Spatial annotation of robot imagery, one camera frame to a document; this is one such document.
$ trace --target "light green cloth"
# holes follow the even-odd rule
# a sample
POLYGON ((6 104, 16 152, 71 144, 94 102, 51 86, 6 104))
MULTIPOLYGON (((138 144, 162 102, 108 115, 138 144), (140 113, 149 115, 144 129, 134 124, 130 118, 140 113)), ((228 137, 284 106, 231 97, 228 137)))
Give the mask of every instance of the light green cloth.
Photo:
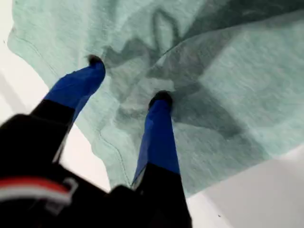
POLYGON ((189 196, 304 138, 304 3, 299 0, 15 0, 9 48, 51 87, 107 68, 76 124, 130 185, 147 104, 170 90, 189 196))

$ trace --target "white background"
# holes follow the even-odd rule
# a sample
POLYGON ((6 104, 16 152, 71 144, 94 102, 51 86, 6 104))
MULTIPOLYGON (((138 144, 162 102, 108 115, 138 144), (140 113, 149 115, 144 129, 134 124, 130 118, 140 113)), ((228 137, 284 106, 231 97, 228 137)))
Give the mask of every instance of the white background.
MULTIPOLYGON (((0 123, 14 113, 30 112, 48 91, 31 66, 7 48, 11 6, 11 0, 0 3, 0 123)), ((103 162, 75 125, 61 163, 96 186, 110 189, 103 162)), ((304 146, 211 186, 187 202, 198 228, 302 228, 304 146)))

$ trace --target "white stripe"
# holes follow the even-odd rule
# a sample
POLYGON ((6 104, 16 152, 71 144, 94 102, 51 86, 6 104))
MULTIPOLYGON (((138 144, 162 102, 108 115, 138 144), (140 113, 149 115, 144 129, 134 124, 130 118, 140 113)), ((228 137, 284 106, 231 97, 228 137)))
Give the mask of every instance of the white stripe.
POLYGON ((39 187, 35 188, 32 186, 20 186, 5 187, 0 189, 0 201, 21 198, 49 199, 64 204, 71 203, 70 194, 59 193, 56 191, 46 190, 44 188, 39 187))

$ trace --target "stitching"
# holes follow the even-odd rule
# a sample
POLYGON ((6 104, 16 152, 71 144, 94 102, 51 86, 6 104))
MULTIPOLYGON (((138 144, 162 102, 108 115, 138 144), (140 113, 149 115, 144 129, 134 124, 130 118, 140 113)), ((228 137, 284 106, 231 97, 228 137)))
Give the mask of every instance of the stitching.
POLYGON ((23 39, 23 38, 18 37, 17 35, 15 35, 15 37, 16 37, 17 39, 19 39, 19 40, 22 40, 22 41, 28 43, 28 44, 31 46, 31 48, 36 52, 36 54, 37 54, 38 56, 41 57, 41 59, 42 59, 43 62, 47 65, 47 67, 48 67, 56 76, 59 76, 59 75, 57 74, 57 72, 55 71, 55 69, 54 69, 54 68, 53 68, 53 67, 52 67, 44 58, 43 58, 43 56, 42 56, 41 53, 38 51, 38 49, 35 47, 35 45, 33 45, 31 42, 27 41, 26 39, 23 39))
POLYGON ((122 157, 121 153, 119 152, 119 150, 118 150, 114 145, 112 145, 112 144, 109 143, 106 139, 104 139, 104 137, 101 135, 101 133, 99 133, 99 134, 100 134, 101 138, 102 138, 108 145, 112 146, 112 147, 117 151, 117 153, 115 153, 115 154, 119 154, 120 159, 118 159, 118 162, 119 162, 120 166, 123 168, 123 173, 124 173, 124 175, 125 175, 125 177, 126 177, 126 180, 127 180, 128 184, 131 185, 131 182, 130 182, 130 180, 129 180, 128 176, 127 176, 127 172, 126 172, 126 170, 125 170, 125 166, 124 166, 124 163, 123 163, 123 157, 122 157))

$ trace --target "red stripe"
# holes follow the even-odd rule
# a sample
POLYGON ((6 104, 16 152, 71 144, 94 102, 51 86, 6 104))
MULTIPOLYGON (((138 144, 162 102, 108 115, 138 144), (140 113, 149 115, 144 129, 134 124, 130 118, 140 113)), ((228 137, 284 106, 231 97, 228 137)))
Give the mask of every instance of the red stripe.
POLYGON ((68 189, 54 181, 39 177, 12 177, 4 178, 0 180, 0 188, 4 187, 16 187, 19 185, 29 185, 36 187, 43 187, 52 191, 58 191, 62 193, 68 193, 68 189))

